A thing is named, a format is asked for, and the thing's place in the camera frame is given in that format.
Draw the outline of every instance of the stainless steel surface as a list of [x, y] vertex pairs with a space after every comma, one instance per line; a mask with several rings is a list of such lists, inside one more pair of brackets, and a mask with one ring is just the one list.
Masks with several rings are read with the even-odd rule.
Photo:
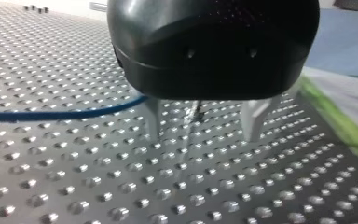
[[95, 10], [95, 11], [106, 12], [107, 11], [107, 4], [90, 2], [89, 3], [89, 9]]
[[[1, 8], [0, 111], [130, 100], [106, 24]], [[241, 102], [202, 102], [185, 124], [191, 106], [162, 102], [159, 143], [139, 108], [0, 123], [0, 224], [358, 223], [358, 159], [301, 96], [253, 144]]]

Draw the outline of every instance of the blue cable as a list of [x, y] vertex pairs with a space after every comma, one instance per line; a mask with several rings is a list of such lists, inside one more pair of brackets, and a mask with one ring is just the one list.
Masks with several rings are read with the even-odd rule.
[[113, 105], [103, 109], [87, 111], [57, 111], [57, 112], [0, 112], [0, 122], [57, 120], [57, 119], [89, 119], [106, 114], [117, 113], [143, 103], [146, 96], [138, 96], [136, 99], [123, 105]]

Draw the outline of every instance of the metal table surface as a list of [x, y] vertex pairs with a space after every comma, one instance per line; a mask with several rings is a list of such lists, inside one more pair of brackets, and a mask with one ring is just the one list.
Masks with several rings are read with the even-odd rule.
[[[0, 111], [90, 109], [131, 98], [106, 24], [0, 5]], [[239, 102], [0, 123], [0, 223], [358, 223], [358, 158], [302, 96], [242, 140]]]

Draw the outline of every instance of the black plastic cover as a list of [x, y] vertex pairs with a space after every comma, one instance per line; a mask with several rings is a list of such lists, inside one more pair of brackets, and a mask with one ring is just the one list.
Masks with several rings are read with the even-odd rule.
[[130, 84], [173, 100], [250, 100], [289, 89], [319, 24], [318, 0], [110, 0]]

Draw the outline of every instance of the green floor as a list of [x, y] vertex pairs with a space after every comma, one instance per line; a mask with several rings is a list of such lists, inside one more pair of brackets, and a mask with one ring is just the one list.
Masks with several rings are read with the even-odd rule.
[[309, 78], [303, 77], [302, 93], [334, 128], [336, 134], [358, 155], [358, 125], [326, 97]]

